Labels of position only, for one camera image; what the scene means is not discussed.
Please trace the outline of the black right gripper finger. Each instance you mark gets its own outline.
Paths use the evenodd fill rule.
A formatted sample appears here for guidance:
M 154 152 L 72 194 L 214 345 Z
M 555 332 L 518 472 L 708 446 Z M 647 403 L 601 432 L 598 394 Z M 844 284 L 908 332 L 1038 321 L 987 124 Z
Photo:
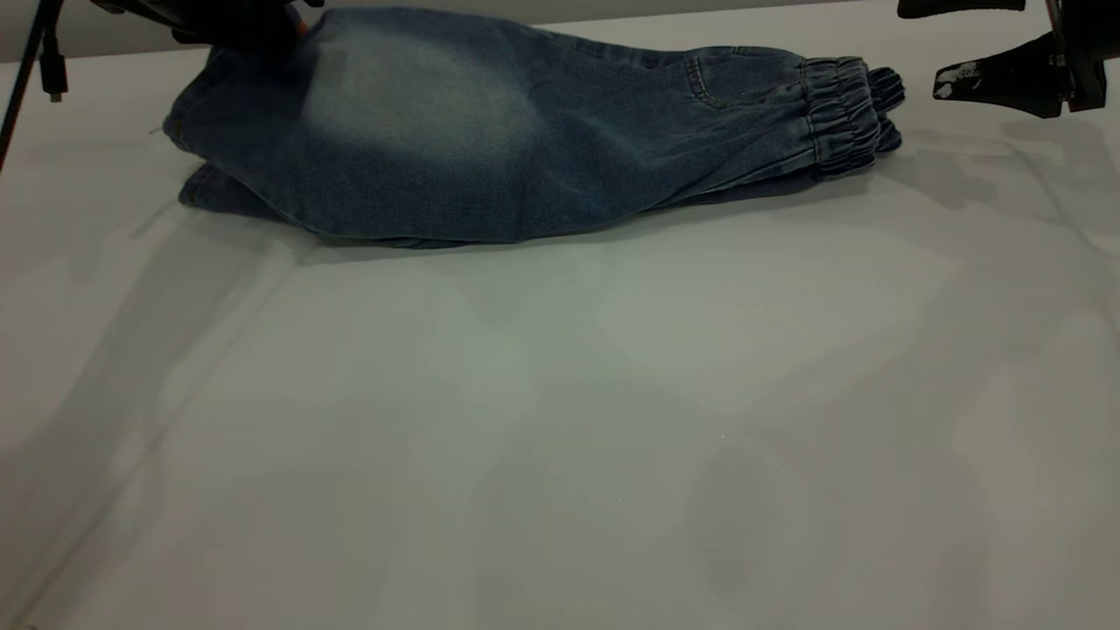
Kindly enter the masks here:
M 1054 65 L 1052 33 L 987 59 L 963 61 L 940 70 L 932 95 L 939 101 L 971 102 L 1017 110 L 1040 119 L 1061 115 L 1065 84 Z
M 921 19 L 960 11 L 1024 11 L 1024 0 L 899 0 L 900 19 Z

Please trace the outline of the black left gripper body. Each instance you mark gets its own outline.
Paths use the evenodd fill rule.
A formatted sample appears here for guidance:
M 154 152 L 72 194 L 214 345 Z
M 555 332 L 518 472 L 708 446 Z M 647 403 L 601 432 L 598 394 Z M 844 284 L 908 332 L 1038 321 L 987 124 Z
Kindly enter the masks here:
M 304 36 L 309 25 L 298 1 L 94 1 L 112 15 L 131 13 L 164 25 L 179 41 L 217 41 L 259 35 Z

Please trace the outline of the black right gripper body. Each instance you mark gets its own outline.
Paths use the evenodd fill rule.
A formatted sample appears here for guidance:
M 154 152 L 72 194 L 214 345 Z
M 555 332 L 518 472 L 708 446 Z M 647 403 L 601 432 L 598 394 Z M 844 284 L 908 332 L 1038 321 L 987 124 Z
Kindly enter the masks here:
M 1068 75 L 1068 111 L 1079 113 L 1107 104 L 1105 63 L 1119 56 L 1117 1 L 1048 1 L 1060 48 L 1060 67 Z

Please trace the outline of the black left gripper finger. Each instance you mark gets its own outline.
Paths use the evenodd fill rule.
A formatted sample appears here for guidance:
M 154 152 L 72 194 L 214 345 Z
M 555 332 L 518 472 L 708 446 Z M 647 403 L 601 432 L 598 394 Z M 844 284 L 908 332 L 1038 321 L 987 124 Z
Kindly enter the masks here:
M 289 49 L 305 35 L 305 24 L 264 25 L 248 31 L 181 31 L 175 40 L 184 45 L 206 45 L 231 49 Z

